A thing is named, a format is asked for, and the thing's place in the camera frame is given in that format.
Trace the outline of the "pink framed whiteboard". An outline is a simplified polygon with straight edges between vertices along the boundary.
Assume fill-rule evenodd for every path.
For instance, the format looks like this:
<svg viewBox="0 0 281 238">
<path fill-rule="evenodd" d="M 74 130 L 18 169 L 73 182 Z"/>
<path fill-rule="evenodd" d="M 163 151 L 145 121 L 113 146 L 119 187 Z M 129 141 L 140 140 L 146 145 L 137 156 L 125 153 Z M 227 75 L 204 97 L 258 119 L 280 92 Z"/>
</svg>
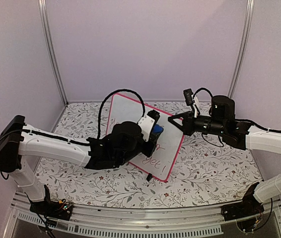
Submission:
<svg viewBox="0 0 281 238">
<path fill-rule="evenodd" d="M 145 112 L 148 113 L 151 110 L 156 110 L 160 113 L 160 119 L 157 124 L 163 127 L 163 132 L 151 157 L 138 154 L 129 161 L 129 164 L 147 174 L 152 174 L 159 181 L 167 181 L 176 162 L 184 135 L 181 130 L 168 121 L 169 116 L 172 115 L 171 113 L 159 109 L 158 106 L 145 104 Z M 142 105 L 139 100 L 120 93 L 114 94 L 111 98 L 106 134 L 111 133 L 114 125 L 118 123 L 124 121 L 137 122 L 141 115 Z"/>
</svg>

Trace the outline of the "blue whiteboard eraser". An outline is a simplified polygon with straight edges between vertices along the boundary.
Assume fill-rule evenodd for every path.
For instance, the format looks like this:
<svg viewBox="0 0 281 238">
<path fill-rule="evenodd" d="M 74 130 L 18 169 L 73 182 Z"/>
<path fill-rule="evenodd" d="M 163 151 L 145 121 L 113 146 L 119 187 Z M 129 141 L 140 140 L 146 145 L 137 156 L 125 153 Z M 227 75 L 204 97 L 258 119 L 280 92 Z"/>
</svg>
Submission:
<svg viewBox="0 0 281 238">
<path fill-rule="evenodd" d="M 161 126 L 159 126 L 159 125 L 156 124 L 156 125 L 154 126 L 153 130 L 152 130 L 152 133 L 155 133 L 155 134 L 157 134 L 157 133 L 162 133 L 163 130 L 164 130 L 163 127 L 161 127 Z"/>
</svg>

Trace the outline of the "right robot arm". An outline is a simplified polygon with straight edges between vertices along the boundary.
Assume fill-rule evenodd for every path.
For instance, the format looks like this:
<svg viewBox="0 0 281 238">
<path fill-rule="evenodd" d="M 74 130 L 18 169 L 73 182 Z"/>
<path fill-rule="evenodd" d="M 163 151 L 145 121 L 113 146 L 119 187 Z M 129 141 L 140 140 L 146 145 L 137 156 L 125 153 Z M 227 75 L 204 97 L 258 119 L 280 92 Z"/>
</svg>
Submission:
<svg viewBox="0 0 281 238">
<path fill-rule="evenodd" d="M 273 157 L 274 165 L 281 165 L 281 130 L 265 128 L 250 119 L 237 119 L 235 102 L 224 95 L 211 98 L 210 114 L 204 116 L 198 112 L 195 97 L 186 97 L 191 111 L 170 116 L 168 121 L 184 135 L 191 136 L 195 132 L 202 135 L 216 135 L 235 149 L 249 150 L 253 155 L 265 157 L 262 166 L 268 164 L 268 157 Z M 276 174 L 264 181 L 258 181 L 248 187 L 242 200 L 221 208 L 226 221 L 240 219 L 264 211 L 263 204 L 276 196 L 281 196 L 281 168 Z"/>
</svg>

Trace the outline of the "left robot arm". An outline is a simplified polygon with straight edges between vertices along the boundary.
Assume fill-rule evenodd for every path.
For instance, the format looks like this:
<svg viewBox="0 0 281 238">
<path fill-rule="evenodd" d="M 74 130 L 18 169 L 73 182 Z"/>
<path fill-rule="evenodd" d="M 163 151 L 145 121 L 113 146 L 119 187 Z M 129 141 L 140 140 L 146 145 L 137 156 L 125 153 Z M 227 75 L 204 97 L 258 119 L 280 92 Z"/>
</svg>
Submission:
<svg viewBox="0 0 281 238">
<path fill-rule="evenodd" d="M 27 195 L 31 212 L 69 220 L 72 204 L 64 199 L 52 201 L 48 187 L 24 157 L 46 157 L 91 170 L 116 169 L 139 154 L 152 156 L 163 132 L 159 118 L 159 112 L 151 110 L 138 122 L 118 123 L 103 138 L 89 137 L 83 142 L 38 130 L 16 115 L 0 134 L 0 172 L 10 175 Z"/>
</svg>

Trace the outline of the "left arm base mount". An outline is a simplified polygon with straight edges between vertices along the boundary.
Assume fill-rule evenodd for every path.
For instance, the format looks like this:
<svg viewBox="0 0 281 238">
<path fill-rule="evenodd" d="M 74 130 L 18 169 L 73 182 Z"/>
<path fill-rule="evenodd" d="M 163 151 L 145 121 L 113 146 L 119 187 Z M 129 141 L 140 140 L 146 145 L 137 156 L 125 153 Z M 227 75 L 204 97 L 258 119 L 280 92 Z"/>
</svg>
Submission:
<svg viewBox="0 0 281 238">
<path fill-rule="evenodd" d="M 61 201 L 51 201 L 44 199 L 40 202 L 30 200 L 30 211 L 48 218 L 56 218 L 69 221 L 72 215 L 73 203 L 65 199 Z"/>
</svg>

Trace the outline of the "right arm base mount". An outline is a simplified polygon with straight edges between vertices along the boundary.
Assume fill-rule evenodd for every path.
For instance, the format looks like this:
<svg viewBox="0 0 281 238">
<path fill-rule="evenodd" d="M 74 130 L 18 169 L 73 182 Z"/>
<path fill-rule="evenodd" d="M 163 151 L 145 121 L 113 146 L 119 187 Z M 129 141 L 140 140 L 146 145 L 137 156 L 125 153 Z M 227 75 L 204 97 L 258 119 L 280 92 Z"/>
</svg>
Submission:
<svg viewBox="0 0 281 238">
<path fill-rule="evenodd" d="M 238 202 L 221 206 L 221 215 L 225 221 L 236 221 L 238 229 L 243 233 L 252 233 L 256 230 L 263 218 L 262 204 Z"/>
</svg>

